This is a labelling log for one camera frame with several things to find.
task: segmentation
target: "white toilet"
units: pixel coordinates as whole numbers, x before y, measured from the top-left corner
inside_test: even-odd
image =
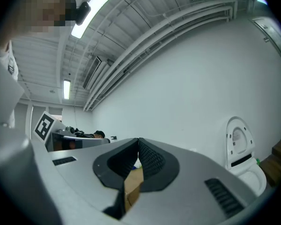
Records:
[[[232,117],[226,128],[226,169],[247,184],[257,195],[266,188],[266,176],[254,158],[255,143],[252,134],[239,117]]]

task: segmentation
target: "wooden floor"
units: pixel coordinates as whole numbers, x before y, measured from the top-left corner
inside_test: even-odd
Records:
[[[260,167],[269,185],[277,186],[281,181],[281,141],[272,148],[272,154],[260,163]]]

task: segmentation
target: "t-shirt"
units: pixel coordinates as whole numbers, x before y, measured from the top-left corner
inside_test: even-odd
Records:
[[[14,80],[17,81],[18,67],[12,52],[12,43],[9,42],[8,50],[6,52],[0,49],[0,63],[11,74]],[[15,127],[14,111],[12,112],[7,125],[11,128]]]

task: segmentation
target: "fluorescent light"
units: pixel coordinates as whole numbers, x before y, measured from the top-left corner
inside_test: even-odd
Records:
[[[258,2],[262,2],[262,3],[264,3],[264,4],[266,4],[267,5],[267,1],[266,0],[257,0]]]
[[[63,82],[63,95],[64,99],[69,99],[69,90],[70,90],[70,80],[64,80]]]
[[[89,14],[86,16],[84,22],[78,26],[75,25],[73,30],[71,31],[71,35],[76,37],[76,38],[81,38],[82,35],[84,34],[85,30],[87,29],[89,23],[92,21],[94,18],[95,14],[101,9],[101,7],[107,2],[108,0],[90,0],[88,2],[91,11]]]

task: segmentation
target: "toilet bowl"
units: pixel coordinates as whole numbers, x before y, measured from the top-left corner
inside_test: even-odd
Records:
[[[255,143],[252,134],[239,117],[232,117],[226,128],[226,169],[242,180],[257,195],[266,188],[266,176],[254,158]]]

